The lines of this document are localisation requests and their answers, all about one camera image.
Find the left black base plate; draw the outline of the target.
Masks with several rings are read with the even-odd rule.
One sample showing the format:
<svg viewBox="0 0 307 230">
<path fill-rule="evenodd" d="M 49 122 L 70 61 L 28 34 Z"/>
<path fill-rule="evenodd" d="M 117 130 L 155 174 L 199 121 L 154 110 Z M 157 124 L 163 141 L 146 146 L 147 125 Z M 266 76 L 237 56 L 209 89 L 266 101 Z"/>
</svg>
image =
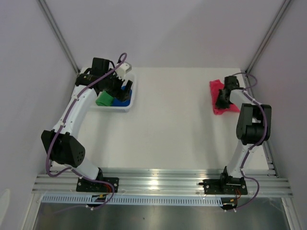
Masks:
<svg viewBox="0 0 307 230">
<path fill-rule="evenodd" d="M 115 193 L 118 192 L 119 178 L 117 177 L 105 177 L 104 182 L 108 182 L 113 185 Z M 92 193 L 112 193 L 112 188 L 108 184 L 102 184 L 97 182 L 90 182 L 86 179 L 78 179 L 77 192 L 92 192 Z"/>
</svg>

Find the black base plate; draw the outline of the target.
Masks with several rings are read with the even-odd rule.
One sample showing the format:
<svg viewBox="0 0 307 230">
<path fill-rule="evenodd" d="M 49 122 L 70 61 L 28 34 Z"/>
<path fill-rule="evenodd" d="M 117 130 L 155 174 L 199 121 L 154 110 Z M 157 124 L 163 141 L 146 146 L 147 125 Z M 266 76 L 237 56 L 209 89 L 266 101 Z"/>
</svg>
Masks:
<svg viewBox="0 0 307 230">
<path fill-rule="evenodd" d="M 199 182 L 206 195 L 247 195 L 247 185 L 243 178 L 205 179 Z"/>
<path fill-rule="evenodd" d="M 117 177 L 105 177 L 104 182 L 108 182 L 113 185 L 115 193 L 118 192 L 119 178 Z M 86 179 L 78 179 L 77 192 L 92 192 L 92 193 L 112 193 L 112 188 L 108 184 L 102 184 L 97 182 L 90 182 Z"/>
</svg>

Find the right aluminium corner post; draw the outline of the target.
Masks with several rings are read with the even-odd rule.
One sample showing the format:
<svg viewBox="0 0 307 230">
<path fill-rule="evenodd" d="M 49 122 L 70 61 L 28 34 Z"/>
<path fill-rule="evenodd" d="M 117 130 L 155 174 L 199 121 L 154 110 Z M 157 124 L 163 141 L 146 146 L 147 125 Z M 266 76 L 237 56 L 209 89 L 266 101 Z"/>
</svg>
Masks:
<svg viewBox="0 0 307 230">
<path fill-rule="evenodd" d="M 247 68 L 245 69 L 245 72 L 251 73 L 253 68 L 256 66 L 260 57 L 264 53 L 266 47 L 269 45 L 273 36 L 277 32 L 279 26 L 281 25 L 284 17 L 287 14 L 287 12 L 290 10 L 290 7 L 293 4 L 293 2 L 294 2 L 294 0 L 283 0 L 282 1 L 281 6 L 278 8 L 278 11 L 275 14 L 272 22 L 270 23 L 270 25 L 269 25 L 264 37 L 262 38 L 256 52 L 252 56 L 251 61 L 248 63 Z"/>
</svg>

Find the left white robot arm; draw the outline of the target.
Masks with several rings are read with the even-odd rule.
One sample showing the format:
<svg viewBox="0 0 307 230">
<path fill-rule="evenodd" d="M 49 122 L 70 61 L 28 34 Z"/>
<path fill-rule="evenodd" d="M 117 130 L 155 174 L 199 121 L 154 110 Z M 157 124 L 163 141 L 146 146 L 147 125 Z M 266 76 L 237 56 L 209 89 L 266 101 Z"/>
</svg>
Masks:
<svg viewBox="0 0 307 230">
<path fill-rule="evenodd" d="M 92 191 L 98 192 L 104 187 L 102 170 L 86 158 L 78 134 L 86 113 L 101 92 L 121 102 L 130 99 L 133 82 L 124 78 L 132 66 L 126 58 L 127 53 L 122 53 L 114 63 L 95 57 L 91 67 L 77 76 L 71 99 L 60 120 L 41 135 L 47 153 L 45 168 L 48 176 L 57 177 L 71 170 L 88 180 L 87 186 Z"/>
</svg>

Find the pink towel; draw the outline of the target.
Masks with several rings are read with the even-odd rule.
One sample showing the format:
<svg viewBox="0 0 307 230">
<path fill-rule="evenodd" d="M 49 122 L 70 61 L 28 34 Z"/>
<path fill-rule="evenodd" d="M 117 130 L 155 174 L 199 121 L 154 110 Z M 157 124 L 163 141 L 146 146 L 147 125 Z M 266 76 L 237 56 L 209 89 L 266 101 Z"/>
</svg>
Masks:
<svg viewBox="0 0 307 230">
<path fill-rule="evenodd" d="M 225 112 L 240 112 L 239 108 L 230 102 L 231 91 L 240 89 L 236 76 L 225 77 L 224 83 L 220 80 L 210 81 L 209 87 L 214 115 L 222 115 Z"/>
</svg>

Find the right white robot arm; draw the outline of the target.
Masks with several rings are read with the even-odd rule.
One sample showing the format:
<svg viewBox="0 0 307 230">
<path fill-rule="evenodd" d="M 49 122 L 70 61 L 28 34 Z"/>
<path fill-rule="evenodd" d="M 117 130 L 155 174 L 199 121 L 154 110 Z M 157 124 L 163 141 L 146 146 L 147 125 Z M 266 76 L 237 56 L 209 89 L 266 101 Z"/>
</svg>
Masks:
<svg viewBox="0 0 307 230">
<path fill-rule="evenodd" d="M 215 107 L 229 109 L 232 105 L 240 110 L 236 126 L 238 144 L 219 181 L 220 190 L 227 194 L 244 180 L 244 165 L 250 153 L 269 139 L 272 117 L 270 105 L 252 98 L 246 89 L 240 87 L 236 76 L 227 76 L 224 87 L 219 90 Z"/>
</svg>

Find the aluminium front rail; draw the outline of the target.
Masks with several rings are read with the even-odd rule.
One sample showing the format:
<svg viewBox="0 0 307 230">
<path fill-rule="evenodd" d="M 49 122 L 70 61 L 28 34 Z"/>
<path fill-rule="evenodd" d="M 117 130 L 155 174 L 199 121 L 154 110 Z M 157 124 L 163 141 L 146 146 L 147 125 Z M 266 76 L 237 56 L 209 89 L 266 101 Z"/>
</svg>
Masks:
<svg viewBox="0 0 307 230">
<path fill-rule="evenodd" d="M 248 197 L 260 186 L 259 197 L 293 197 L 288 179 L 276 176 L 275 171 L 247 171 Z M 198 196 L 203 195 L 199 183 L 204 179 L 218 179 L 219 170 L 162 170 L 162 169 L 123 169 L 104 168 L 105 177 L 119 178 L 118 195 L 136 196 Z M 67 171 L 52 178 L 47 174 L 36 177 L 33 193 L 75 194 L 78 177 Z"/>
</svg>

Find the left aluminium corner post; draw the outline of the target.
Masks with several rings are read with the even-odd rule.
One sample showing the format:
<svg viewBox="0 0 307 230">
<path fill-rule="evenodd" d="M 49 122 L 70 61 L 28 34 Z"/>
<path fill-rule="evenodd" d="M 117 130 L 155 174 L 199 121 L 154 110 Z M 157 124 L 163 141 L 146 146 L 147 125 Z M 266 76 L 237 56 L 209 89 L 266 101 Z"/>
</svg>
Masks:
<svg viewBox="0 0 307 230">
<path fill-rule="evenodd" d="M 53 13 L 51 9 L 49 8 L 46 0 L 37 0 L 36 1 L 38 6 L 40 7 L 42 14 L 44 15 L 47 23 L 49 24 L 49 27 L 51 31 L 53 32 L 55 38 L 58 41 L 58 44 L 64 53 L 65 57 L 67 58 L 70 66 L 74 70 L 75 73 L 79 73 L 80 69 L 78 68 L 77 62 L 75 61 L 75 58 L 73 57 L 71 50 L 62 35 L 62 32 L 58 26 L 58 23 L 55 20 L 55 17 L 53 16 Z"/>
</svg>

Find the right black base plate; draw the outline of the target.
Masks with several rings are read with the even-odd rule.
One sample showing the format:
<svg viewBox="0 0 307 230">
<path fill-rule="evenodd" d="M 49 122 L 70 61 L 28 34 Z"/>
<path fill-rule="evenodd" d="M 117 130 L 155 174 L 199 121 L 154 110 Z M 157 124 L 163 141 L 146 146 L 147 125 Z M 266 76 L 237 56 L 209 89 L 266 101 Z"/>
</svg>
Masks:
<svg viewBox="0 0 307 230">
<path fill-rule="evenodd" d="M 206 195 L 247 195 L 247 185 L 243 178 L 205 179 L 199 182 Z"/>
</svg>

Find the aluminium corner post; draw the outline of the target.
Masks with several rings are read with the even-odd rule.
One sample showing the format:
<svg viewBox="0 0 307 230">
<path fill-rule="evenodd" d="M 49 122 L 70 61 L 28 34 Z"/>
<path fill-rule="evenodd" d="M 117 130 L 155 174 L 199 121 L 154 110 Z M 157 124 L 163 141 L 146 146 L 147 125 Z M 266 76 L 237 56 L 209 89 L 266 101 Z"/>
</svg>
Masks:
<svg viewBox="0 0 307 230">
<path fill-rule="evenodd" d="M 256 52 L 252 56 L 251 61 L 248 63 L 247 68 L 245 69 L 245 72 L 251 73 L 253 68 L 256 66 L 260 57 L 264 53 L 266 47 L 269 45 L 273 36 L 277 32 L 279 26 L 281 25 L 284 17 L 287 14 L 287 12 L 290 10 L 290 7 L 293 4 L 293 2 L 294 2 L 294 0 L 283 0 L 282 1 L 281 6 L 278 8 L 278 11 L 275 14 L 272 22 L 270 23 L 270 25 L 269 25 L 264 37 L 262 38 Z"/>
<path fill-rule="evenodd" d="M 37 0 L 36 1 L 38 6 L 40 7 L 42 14 L 44 15 L 47 23 L 49 24 L 49 27 L 51 31 L 53 32 L 55 38 L 58 41 L 58 44 L 64 53 L 65 57 L 67 58 L 70 66 L 74 70 L 75 73 L 79 73 L 80 69 L 78 68 L 77 62 L 75 61 L 75 58 L 73 57 L 71 50 L 62 35 L 62 32 L 58 26 L 58 23 L 55 20 L 55 17 L 53 16 L 53 13 L 51 9 L 49 8 L 46 0 Z"/>
</svg>

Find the green towel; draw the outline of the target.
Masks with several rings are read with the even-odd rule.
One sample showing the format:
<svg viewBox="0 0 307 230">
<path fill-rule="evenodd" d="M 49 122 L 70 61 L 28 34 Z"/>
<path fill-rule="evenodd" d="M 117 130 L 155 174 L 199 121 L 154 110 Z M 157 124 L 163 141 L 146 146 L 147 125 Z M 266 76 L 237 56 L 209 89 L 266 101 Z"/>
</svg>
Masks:
<svg viewBox="0 0 307 230">
<path fill-rule="evenodd" d="M 96 99 L 95 103 L 97 106 L 111 106 L 114 97 L 108 94 L 106 91 L 102 91 L 99 97 Z"/>
</svg>

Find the white plastic basket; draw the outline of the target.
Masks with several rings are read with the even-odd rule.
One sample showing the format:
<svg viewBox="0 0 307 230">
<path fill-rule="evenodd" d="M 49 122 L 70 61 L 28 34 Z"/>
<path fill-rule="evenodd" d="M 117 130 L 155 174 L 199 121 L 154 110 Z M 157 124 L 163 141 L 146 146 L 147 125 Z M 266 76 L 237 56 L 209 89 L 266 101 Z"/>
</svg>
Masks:
<svg viewBox="0 0 307 230">
<path fill-rule="evenodd" d="M 137 76 L 135 75 L 134 72 L 129 72 L 126 75 L 125 82 L 121 87 L 122 89 L 125 88 L 125 85 L 127 84 L 128 80 L 131 80 L 133 82 L 130 91 L 130 100 L 125 102 L 120 102 L 118 99 L 114 98 L 111 106 L 97 106 L 95 103 L 96 101 L 95 99 L 92 105 L 90 106 L 90 110 L 95 110 L 100 112 L 125 112 L 125 113 L 128 112 L 134 103 L 134 99 L 136 97 L 136 92 L 137 92 Z"/>
</svg>

